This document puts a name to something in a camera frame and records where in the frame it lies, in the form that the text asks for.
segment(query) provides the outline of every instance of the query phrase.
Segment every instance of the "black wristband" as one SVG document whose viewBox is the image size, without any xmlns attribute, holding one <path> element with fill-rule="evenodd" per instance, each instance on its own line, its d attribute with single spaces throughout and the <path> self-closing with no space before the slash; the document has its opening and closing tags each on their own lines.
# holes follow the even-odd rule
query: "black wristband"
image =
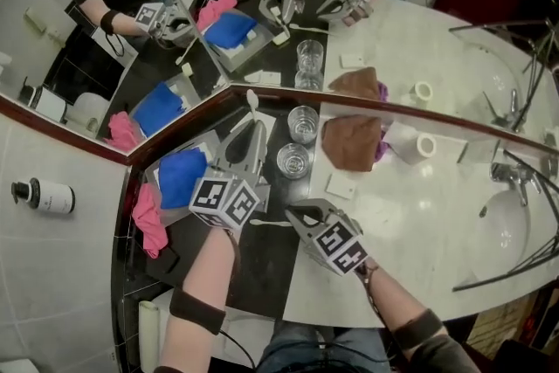
<svg viewBox="0 0 559 373">
<path fill-rule="evenodd" d="M 100 23 L 101 29 L 109 36 L 114 35 L 113 19 L 117 14 L 119 14 L 118 11 L 110 10 L 101 19 L 101 23 Z"/>
<path fill-rule="evenodd" d="M 412 349 L 432 338 L 443 327 L 443 322 L 427 309 L 415 321 L 406 323 L 392 333 L 401 350 Z"/>
<path fill-rule="evenodd" d="M 169 305 L 171 315 L 191 321 L 217 335 L 224 323 L 225 311 L 212 307 L 207 303 L 192 297 L 178 287 L 173 291 L 173 298 Z"/>
</svg>

